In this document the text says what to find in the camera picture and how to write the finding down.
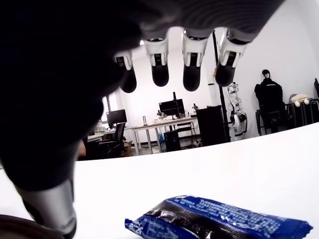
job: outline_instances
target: plastic wrapper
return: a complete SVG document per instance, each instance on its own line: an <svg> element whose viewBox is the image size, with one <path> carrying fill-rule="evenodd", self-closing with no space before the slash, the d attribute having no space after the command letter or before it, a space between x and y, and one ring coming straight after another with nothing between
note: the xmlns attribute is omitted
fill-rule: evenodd
<svg viewBox="0 0 319 239"><path fill-rule="evenodd" d="M254 213L194 196L166 199L125 227L144 239L302 239L305 221Z"/></svg>

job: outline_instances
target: cardboard box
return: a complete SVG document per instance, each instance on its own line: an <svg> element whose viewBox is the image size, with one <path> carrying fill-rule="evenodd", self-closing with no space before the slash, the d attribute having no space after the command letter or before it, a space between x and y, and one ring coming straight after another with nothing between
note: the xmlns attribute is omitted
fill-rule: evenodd
<svg viewBox="0 0 319 239"><path fill-rule="evenodd" d="M132 156L132 142L133 141L130 141L130 142L124 141L124 148L126 152L122 152L123 157Z"/></svg>

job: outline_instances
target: window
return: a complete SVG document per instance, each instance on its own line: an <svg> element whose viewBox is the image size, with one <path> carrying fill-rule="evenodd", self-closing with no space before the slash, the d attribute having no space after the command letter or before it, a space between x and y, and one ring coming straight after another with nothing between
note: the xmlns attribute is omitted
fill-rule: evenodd
<svg viewBox="0 0 319 239"><path fill-rule="evenodd" d="M109 97L103 97L102 98L102 102L103 102L103 106L104 106L104 109L103 109L103 114L102 114L102 117L101 117L101 121L107 121L107 117L106 117L106 112L109 111Z"/></svg>
<svg viewBox="0 0 319 239"><path fill-rule="evenodd" d="M111 93L110 95L106 97L103 97L102 102L103 102L104 110L101 117L101 121L104 122L108 120L106 117L106 112L117 111L119 109L115 92Z"/></svg>

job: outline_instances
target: computer monitor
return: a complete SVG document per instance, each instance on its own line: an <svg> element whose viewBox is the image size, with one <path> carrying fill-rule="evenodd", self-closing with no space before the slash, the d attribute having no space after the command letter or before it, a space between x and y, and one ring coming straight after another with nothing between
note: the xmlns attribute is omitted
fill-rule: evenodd
<svg viewBox="0 0 319 239"><path fill-rule="evenodd" d="M107 112L106 117L108 119L108 124L124 123L128 121L126 119L125 110Z"/></svg>
<svg viewBox="0 0 319 239"><path fill-rule="evenodd" d="M182 99L177 100L177 107L178 107L179 116L185 117L185 109L184 109L184 104ZM166 101L166 102L159 103L159 110L160 112L168 116L173 116L173 115L177 116L176 103L174 101Z"/></svg>

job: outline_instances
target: black office chair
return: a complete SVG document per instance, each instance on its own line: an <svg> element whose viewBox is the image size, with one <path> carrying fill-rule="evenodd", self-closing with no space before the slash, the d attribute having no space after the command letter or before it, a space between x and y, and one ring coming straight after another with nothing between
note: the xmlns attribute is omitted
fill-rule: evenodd
<svg viewBox="0 0 319 239"><path fill-rule="evenodd" d="M94 160L121 157L125 150L123 143L125 123L116 126L114 140L99 140L86 145L86 156L80 160Z"/></svg>

